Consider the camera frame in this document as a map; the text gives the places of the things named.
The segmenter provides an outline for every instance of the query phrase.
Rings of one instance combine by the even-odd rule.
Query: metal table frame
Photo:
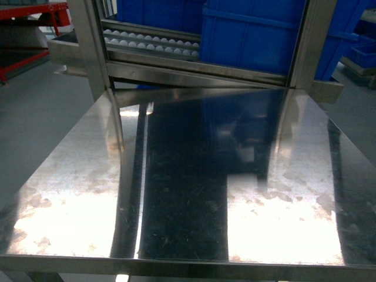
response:
[[[298,41],[294,51],[294,59],[287,77],[272,73],[252,72],[252,81],[176,70],[172,66],[145,66],[137,62],[119,62],[116,52],[107,49],[103,38],[98,3],[95,0],[68,0],[72,21],[78,44],[83,58],[86,75],[94,100],[98,100],[103,93],[108,99],[115,99],[114,79],[120,78],[129,81],[144,81],[156,83],[164,80],[170,86],[193,87],[196,85],[213,88],[290,88],[290,91],[305,91],[313,96],[325,96],[326,93],[337,93],[342,89],[339,83],[320,82],[314,80],[315,71],[320,60],[321,51],[327,36],[331,18],[337,0],[307,0],[303,19],[300,26]],[[86,259],[73,258],[69,264],[64,258],[43,257],[38,259],[27,256],[7,256],[2,265],[9,266],[24,262],[30,271],[40,269],[42,264],[49,272],[76,272],[76,273],[106,273],[132,275],[164,276],[164,277],[195,277],[195,278],[236,278],[248,277],[260,279],[273,277],[278,279],[293,279],[294,281],[330,280],[331,277],[346,279],[356,275],[359,280],[372,277],[372,268],[356,267],[323,267],[323,266],[268,266],[261,264],[223,264],[223,263],[195,263],[178,261],[133,261],[126,259]]]

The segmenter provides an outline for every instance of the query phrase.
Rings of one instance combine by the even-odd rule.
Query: blue storage bin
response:
[[[306,0],[207,0],[212,10],[299,23]]]
[[[343,56],[351,58],[353,55],[353,47],[365,45],[365,44],[372,44],[376,42],[376,33],[372,33],[369,35],[360,35],[359,40],[356,42],[353,42],[346,50],[346,52],[343,54]]]
[[[117,18],[132,24],[200,33],[205,1],[117,0]]]
[[[354,33],[330,32],[325,40],[315,79],[330,80],[342,56],[346,55],[350,46],[359,42],[359,40],[359,35]]]
[[[369,0],[338,0],[330,31],[353,32]],[[207,0],[217,11],[256,16],[282,22],[300,22],[305,0]]]
[[[300,23],[286,23],[204,8],[200,59],[287,75]]]
[[[351,60],[362,68],[376,67],[376,44],[353,47]]]
[[[338,0],[329,31],[353,32],[369,0]]]

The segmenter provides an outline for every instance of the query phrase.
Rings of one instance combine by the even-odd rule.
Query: concrete floor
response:
[[[0,86],[0,210],[17,193],[93,104],[86,78],[55,74],[43,63]],[[376,90],[339,64],[334,78],[345,88],[328,115],[376,165]],[[114,281],[114,276],[63,274],[65,282]],[[0,272],[0,281],[6,281]]]

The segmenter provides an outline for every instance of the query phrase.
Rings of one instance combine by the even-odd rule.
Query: stainless steel tabletop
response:
[[[376,277],[376,170],[303,90],[111,92],[0,211],[0,270]]]

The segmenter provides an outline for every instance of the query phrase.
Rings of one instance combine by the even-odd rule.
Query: red metal rack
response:
[[[53,26],[56,35],[59,36],[59,26],[67,26],[70,24],[70,20],[67,14],[68,5],[66,3],[54,3],[54,4],[43,4],[43,5],[33,5],[33,6],[9,6],[0,9],[0,25],[16,25],[16,26]],[[40,20],[28,20],[24,19],[29,15],[33,14],[44,14],[47,15],[47,19]],[[32,55],[26,59],[21,59],[16,63],[12,63],[7,66],[0,67],[0,80],[3,84],[6,84],[7,72],[20,68],[28,63],[38,60],[49,54],[48,48],[36,48],[31,46],[30,48],[22,48],[23,50],[39,50],[36,55]]]

